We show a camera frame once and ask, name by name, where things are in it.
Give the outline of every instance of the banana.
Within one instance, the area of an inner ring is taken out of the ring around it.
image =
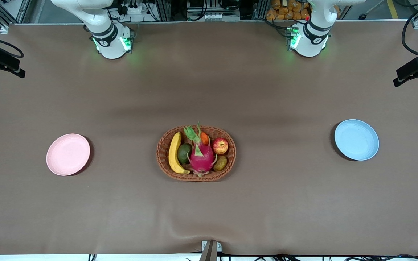
[[[184,169],[177,159],[177,151],[181,144],[181,132],[177,132],[172,138],[171,147],[169,148],[169,164],[175,173],[189,174],[189,170]]]

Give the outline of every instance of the carrot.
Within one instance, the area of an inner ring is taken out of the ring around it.
[[[209,145],[209,136],[204,132],[201,132],[201,141],[204,145]]]

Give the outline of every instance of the wicker basket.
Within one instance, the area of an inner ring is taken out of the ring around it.
[[[157,163],[159,164],[159,167],[161,167],[161,170],[167,174],[169,177],[177,179],[177,180],[183,180],[183,181],[199,181],[199,182],[206,182],[206,181],[215,181],[223,176],[225,176],[229,171],[232,169],[233,164],[235,162],[235,158],[237,157],[237,148],[235,147],[235,143],[232,139],[232,137],[224,130],[216,128],[216,127],[210,127],[210,126],[200,126],[201,131],[205,132],[210,140],[211,143],[215,138],[224,138],[229,142],[229,150],[224,154],[225,157],[227,157],[227,166],[222,171],[212,171],[209,174],[206,174],[202,177],[198,177],[197,175],[194,175],[192,173],[190,174],[177,174],[175,173],[171,166],[169,165],[169,147],[171,145],[172,138],[177,132],[181,132],[181,140],[183,143],[190,143],[190,140],[186,137],[183,128],[186,126],[179,126],[175,127],[171,130],[168,130],[162,138],[159,140],[159,143],[157,144],[157,150],[156,150],[156,157],[157,157]],[[182,165],[185,169],[193,171],[191,165],[184,164]]]

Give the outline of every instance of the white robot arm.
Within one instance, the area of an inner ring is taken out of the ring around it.
[[[113,23],[107,11],[113,0],[51,0],[57,7],[77,16],[93,35],[96,49],[108,59],[117,59],[131,52],[130,28]]]
[[[328,32],[337,18],[335,5],[355,5],[365,0],[308,0],[312,7],[309,21],[293,25],[299,28],[291,48],[305,57],[316,56],[325,48]]]

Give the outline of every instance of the red apple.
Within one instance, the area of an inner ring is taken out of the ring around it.
[[[217,155],[222,155],[229,149],[229,142],[223,138],[217,138],[212,143],[212,149]]]

